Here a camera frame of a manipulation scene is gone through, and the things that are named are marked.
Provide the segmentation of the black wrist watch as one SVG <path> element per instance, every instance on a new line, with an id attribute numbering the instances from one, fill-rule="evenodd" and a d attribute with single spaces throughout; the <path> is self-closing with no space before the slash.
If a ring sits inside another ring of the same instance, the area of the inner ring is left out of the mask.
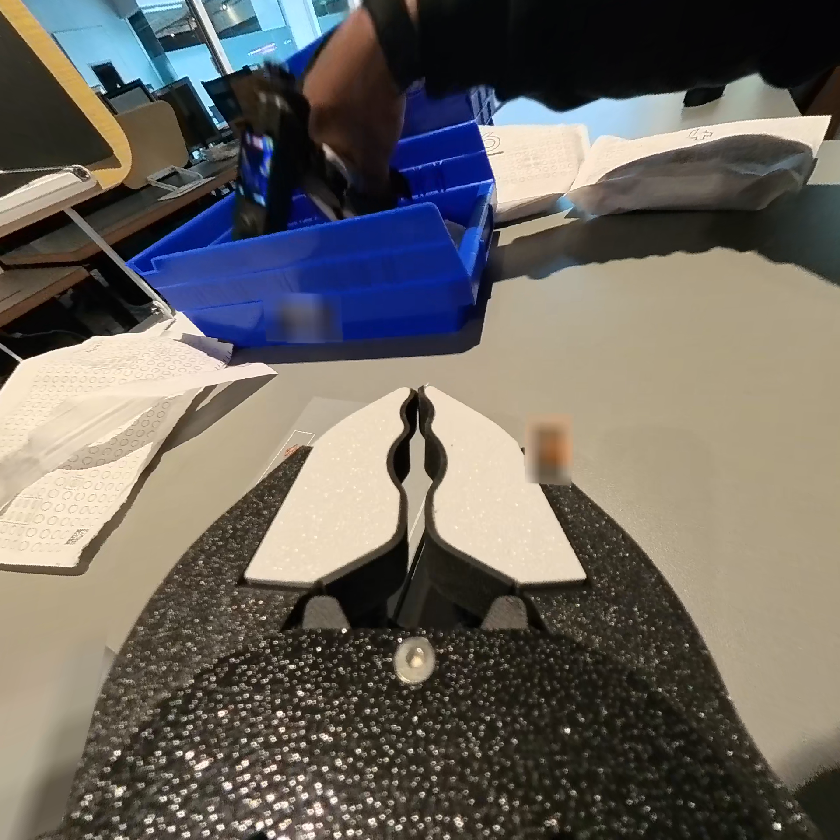
<path id="1" fill-rule="evenodd" d="M 385 64 L 400 93 L 423 78 L 416 24 L 405 1 L 363 1 Z"/>

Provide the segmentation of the plain white paper bag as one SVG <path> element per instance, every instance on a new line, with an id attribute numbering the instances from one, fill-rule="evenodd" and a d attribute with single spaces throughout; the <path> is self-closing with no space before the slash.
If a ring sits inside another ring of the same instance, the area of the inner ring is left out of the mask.
<path id="1" fill-rule="evenodd" d="M 760 211 L 806 184 L 831 121 L 808 115 L 636 140 L 605 135 L 591 146 L 566 198 L 592 216 Z"/>

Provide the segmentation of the yellow rimmed panel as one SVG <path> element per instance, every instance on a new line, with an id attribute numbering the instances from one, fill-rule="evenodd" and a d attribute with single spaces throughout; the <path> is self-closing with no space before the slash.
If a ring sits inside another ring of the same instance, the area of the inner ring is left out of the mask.
<path id="1" fill-rule="evenodd" d="M 125 182 L 130 142 L 23 2 L 1 2 L 3 172 L 82 165 L 102 191 Z"/>

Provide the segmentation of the black computer monitor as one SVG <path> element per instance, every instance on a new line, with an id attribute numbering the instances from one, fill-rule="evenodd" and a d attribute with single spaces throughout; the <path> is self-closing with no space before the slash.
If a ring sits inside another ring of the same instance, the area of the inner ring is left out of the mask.
<path id="1" fill-rule="evenodd" d="M 188 151 L 206 148 L 219 141 L 220 132 L 189 79 L 183 77 L 154 91 L 175 112 Z"/>
<path id="2" fill-rule="evenodd" d="M 94 91 L 111 114 L 121 114 L 157 101 L 141 79 L 124 80 L 111 62 L 92 64 L 90 69 L 98 80 Z"/>

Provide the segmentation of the person's right hand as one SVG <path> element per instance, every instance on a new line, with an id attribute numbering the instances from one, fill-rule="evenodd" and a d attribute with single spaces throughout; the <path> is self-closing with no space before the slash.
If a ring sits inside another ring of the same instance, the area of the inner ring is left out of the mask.
<path id="1" fill-rule="evenodd" d="M 356 8 L 333 31 L 306 75 L 303 95 L 310 106 L 313 140 L 340 158 L 360 192 L 387 196 L 405 98 L 386 65 L 366 9 Z"/>

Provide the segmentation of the person's right forearm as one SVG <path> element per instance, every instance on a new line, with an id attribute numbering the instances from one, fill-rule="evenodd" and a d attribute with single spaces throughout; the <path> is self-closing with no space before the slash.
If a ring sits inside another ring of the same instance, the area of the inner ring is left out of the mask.
<path id="1" fill-rule="evenodd" d="M 565 111 L 601 98 L 796 87 L 839 59 L 839 2 L 417 2 L 402 76 L 435 96 L 477 86 Z"/>

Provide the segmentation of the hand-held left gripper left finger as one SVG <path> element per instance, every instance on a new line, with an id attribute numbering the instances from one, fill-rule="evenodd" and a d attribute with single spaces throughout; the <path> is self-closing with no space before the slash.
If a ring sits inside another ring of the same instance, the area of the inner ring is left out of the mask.
<path id="1" fill-rule="evenodd" d="M 410 440 L 417 392 L 400 387 L 346 416 L 307 452 L 245 570 L 252 585 L 399 587 L 408 567 Z"/>

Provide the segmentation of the blue plastic bin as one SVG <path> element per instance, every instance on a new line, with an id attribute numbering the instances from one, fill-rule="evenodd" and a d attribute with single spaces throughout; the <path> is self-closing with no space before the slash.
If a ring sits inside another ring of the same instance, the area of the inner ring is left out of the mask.
<path id="1" fill-rule="evenodd" d="M 411 199 L 329 221 L 293 197 L 288 231 L 232 238 L 235 194 L 128 265 L 205 335 L 239 348 L 459 331 L 477 303 L 495 182 L 475 122 L 398 143 Z M 457 250 L 444 219 L 470 229 Z"/>

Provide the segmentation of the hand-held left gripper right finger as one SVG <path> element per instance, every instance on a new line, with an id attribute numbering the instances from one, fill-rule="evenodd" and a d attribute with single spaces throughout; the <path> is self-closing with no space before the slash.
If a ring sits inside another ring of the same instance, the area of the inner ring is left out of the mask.
<path id="1" fill-rule="evenodd" d="M 443 552 L 517 587 L 577 585 L 586 573 L 518 441 L 435 386 L 418 393 L 427 473 L 425 527 Z"/>

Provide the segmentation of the beige desk divider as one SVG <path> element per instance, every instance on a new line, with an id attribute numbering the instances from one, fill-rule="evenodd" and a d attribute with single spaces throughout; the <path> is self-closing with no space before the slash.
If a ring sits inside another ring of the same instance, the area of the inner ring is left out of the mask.
<path id="1" fill-rule="evenodd" d="M 172 106 L 156 100 L 118 113 L 115 117 L 132 154 L 123 185 L 139 190 L 148 178 L 170 166 L 185 168 L 190 155 Z"/>

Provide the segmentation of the grey instruction booklet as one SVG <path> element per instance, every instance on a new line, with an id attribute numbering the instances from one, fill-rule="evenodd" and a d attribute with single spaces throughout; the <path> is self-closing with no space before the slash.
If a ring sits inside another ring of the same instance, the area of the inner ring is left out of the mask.
<path id="1" fill-rule="evenodd" d="M 423 462 L 419 444 L 412 443 L 416 426 L 417 394 L 405 387 L 369 404 L 315 397 L 290 432 L 280 436 L 280 447 L 255 483 L 277 469 L 297 448 L 307 447 L 318 450 L 313 464 L 318 478 L 326 475 L 331 458 L 346 448 L 351 455 L 376 459 L 370 473 L 374 481 L 390 473 L 403 481 Z"/>

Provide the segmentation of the stack of blue bins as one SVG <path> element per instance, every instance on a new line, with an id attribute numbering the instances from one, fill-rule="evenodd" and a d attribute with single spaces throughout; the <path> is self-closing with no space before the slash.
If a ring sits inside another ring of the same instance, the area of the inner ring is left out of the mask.
<path id="1" fill-rule="evenodd" d="M 284 59 L 281 64 L 298 81 L 302 81 L 310 64 L 337 29 L 337 27 L 331 29 L 305 48 Z M 444 98 L 430 98 L 424 84 L 419 82 L 409 88 L 406 94 L 401 139 L 467 122 L 493 125 L 494 115 L 500 107 L 501 103 L 491 87 L 473 87 Z"/>

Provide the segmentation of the white printed paper bag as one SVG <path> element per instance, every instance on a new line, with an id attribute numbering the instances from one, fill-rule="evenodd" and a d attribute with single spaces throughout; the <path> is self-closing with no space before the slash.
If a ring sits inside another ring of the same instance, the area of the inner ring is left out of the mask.
<path id="1" fill-rule="evenodd" d="M 2 388 L 1 564 L 77 574 L 196 397 L 263 379 L 202 335 L 96 337 L 23 361 Z"/>

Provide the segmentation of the grey desk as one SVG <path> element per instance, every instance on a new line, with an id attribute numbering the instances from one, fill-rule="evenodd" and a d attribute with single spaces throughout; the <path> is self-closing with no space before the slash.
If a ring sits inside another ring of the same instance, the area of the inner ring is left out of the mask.
<path id="1" fill-rule="evenodd" d="M 107 651 L 316 398 L 434 385 L 522 440 L 571 416 L 576 486 L 688 607 L 764 756 L 838 764 L 838 141 L 763 213 L 572 211 L 498 234 L 480 324 L 202 394 L 79 576 L 2 572 L 2 838 L 67 796 Z"/>

